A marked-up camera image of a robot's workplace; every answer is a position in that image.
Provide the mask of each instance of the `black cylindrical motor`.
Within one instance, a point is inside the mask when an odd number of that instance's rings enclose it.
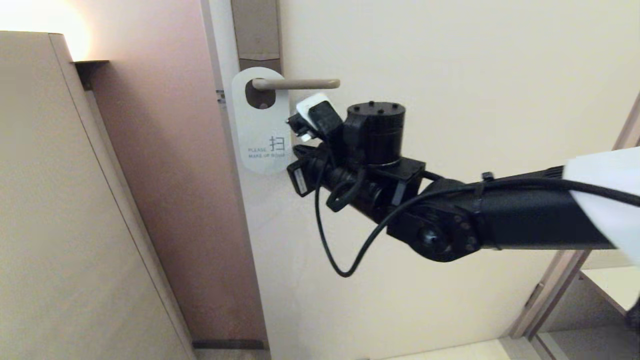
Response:
[[[370,166],[393,165],[400,160],[404,106],[369,101],[350,106],[347,113],[343,136],[350,157]]]

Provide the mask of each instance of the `robotic arm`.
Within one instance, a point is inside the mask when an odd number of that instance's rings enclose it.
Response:
[[[441,262],[487,248],[611,249],[610,239],[570,190],[640,206],[637,195],[563,179],[563,167],[501,179],[487,172],[473,184],[428,172],[424,162],[401,156],[405,108],[400,104],[352,105],[342,121],[330,100],[317,94],[297,110],[287,121],[291,129],[302,140],[322,143],[296,145],[298,160],[287,171],[301,197],[317,190],[319,232],[332,266],[343,277],[353,274],[385,227],[421,256]],[[419,192],[423,179],[432,182]],[[324,239],[320,187],[330,191],[326,204],[331,210],[351,205],[378,224],[348,271],[338,268]],[[640,221],[633,226],[628,231],[639,234]]]

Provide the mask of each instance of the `light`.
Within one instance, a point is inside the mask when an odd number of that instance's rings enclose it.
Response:
[[[89,54],[88,28],[64,0],[0,0],[0,30],[61,33],[74,61]]]

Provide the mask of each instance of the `lever door handle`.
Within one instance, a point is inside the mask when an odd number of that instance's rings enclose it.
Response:
[[[253,79],[256,90],[303,90],[303,89],[335,89],[340,86],[339,79]]]

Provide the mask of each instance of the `chinese character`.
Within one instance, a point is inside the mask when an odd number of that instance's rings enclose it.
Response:
[[[271,137],[271,151],[284,151],[284,138]]]

